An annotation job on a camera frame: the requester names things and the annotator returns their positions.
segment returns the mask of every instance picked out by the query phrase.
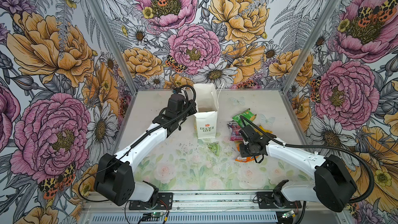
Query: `table surface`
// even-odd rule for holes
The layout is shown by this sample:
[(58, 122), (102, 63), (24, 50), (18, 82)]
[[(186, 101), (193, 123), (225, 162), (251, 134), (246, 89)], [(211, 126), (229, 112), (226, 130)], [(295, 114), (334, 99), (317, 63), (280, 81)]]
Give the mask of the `table surface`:
[[(160, 110), (167, 106), (171, 91), (140, 91), (134, 102), (127, 126), (118, 146), (125, 148), (141, 135)], [(278, 91), (222, 90), (219, 96), (216, 138), (197, 139), (193, 126), (194, 117), (182, 124), (181, 131), (153, 149), (134, 172), (135, 181), (147, 181), (167, 190), (242, 190), (273, 189), (284, 179), (311, 180), (299, 169), (272, 157), (254, 161), (235, 161), (239, 155), (236, 143), (230, 141), (231, 129), (227, 123), (247, 108), (257, 114), (255, 124), (265, 126), (290, 144), (301, 144), (295, 128)], [(216, 155), (208, 145), (218, 143)]]

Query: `metal corner post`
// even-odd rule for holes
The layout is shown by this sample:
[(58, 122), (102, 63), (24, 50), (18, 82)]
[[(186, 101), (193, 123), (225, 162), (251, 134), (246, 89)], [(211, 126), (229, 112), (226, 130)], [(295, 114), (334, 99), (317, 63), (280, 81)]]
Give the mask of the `metal corner post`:
[(294, 64), (291, 72), (289, 73), (285, 83), (282, 86), (282, 92), (286, 93), (289, 86), (294, 81), (296, 75), (300, 72), (302, 65), (304, 64), (306, 58), (311, 52), (312, 45), (316, 42), (316, 39), (319, 36), (323, 26), (326, 24), (326, 20), (332, 14), (339, 0), (328, 0), (323, 11), (320, 12), (319, 18), (317, 19), (314, 27), (311, 30), (310, 36), (304, 44), (304, 47), (301, 49), (301, 52), (298, 56), (296, 63)]
[(127, 82), (127, 85), (130, 87), (131, 92), (134, 94), (134, 96), (137, 94), (137, 88), (134, 84), (134, 81), (132, 77), (130, 76), (130, 71), (127, 68), (127, 65), (121, 55), (120, 48), (116, 42), (116, 39), (112, 33), (111, 27), (109, 26), (109, 23), (107, 21), (107, 18), (105, 16), (105, 13), (102, 10), (102, 5), (98, 0), (86, 0), (91, 12), (93, 13), (93, 17), (97, 20), (108, 44), (109, 47), (111, 48), (111, 51), (113, 55), (115, 56), (115, 59), (120, 66), (120, 69), (125, 75), (125, 79)]

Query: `paper bag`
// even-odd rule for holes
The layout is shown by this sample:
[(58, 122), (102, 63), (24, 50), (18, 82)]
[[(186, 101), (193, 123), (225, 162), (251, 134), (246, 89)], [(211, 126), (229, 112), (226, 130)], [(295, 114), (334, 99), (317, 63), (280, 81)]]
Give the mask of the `paper bag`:
[(198, 139), (215, 138), (218, 98), (214, 84), (194, 84), (196, 91), (195, 129)]

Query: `floral wallpaper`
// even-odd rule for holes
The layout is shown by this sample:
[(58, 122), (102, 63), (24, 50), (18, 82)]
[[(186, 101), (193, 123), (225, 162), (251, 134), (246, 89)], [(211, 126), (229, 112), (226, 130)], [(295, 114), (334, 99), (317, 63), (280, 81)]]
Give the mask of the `floral wallpaper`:
[[(100, 2), (137, 88), (280, 88), (327, 0)], [(312, 62), (298, 75), (301, 85)]]
[(0, 8), (2, 223), (75, 224), (132, 93), (85, 1)]
[[(317, 34), (301, 72), (311, 60), (311, 76), (297, 76), (287, 90), (311, 144), (349, 149), (375, 175), (375, 189), (349, 206), (358, 224), (398, 223), (398, 14), (397, 0), (341, 0)], [(358, 191), (368, 186), (365, 168), (342, 158)]]

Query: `robotic arm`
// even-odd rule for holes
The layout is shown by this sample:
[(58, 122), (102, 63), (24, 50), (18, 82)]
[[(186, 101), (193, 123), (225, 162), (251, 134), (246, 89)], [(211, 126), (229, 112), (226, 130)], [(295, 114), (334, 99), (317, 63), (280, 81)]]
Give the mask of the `robotic arm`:
[[(188, 100), (178, 94), (181, 88), (174, 90), (168, 106), (162, 109), (145, 133), (115, 155), (105, 154), (100, 159), (94, 184), (98, 193), (118, 206), (127, 201), (142, 201), (148, 208), (156, 205), (158, 188), (148, 182), (135, 182), (132, 172), (154, 147), (174, 130), (181, 129), (180, 121), (196, 113), (194, 89), (194, 99)], [(339, 157), (324, 157), (317, 152), (287, 147), (275, 135), (263, 134), (255, 132), (250, 125), (242, 128), (241, 135), (245, 141), (240, 145), (242, 157), (275, 157), (315, 179), (311, 182), (280, 182), (273, 190), (272, 201), (276, 206), (283, 207), (291, 201), (313, 201), (321, 202), (335, 212), (343, 210), (357, 187)]]

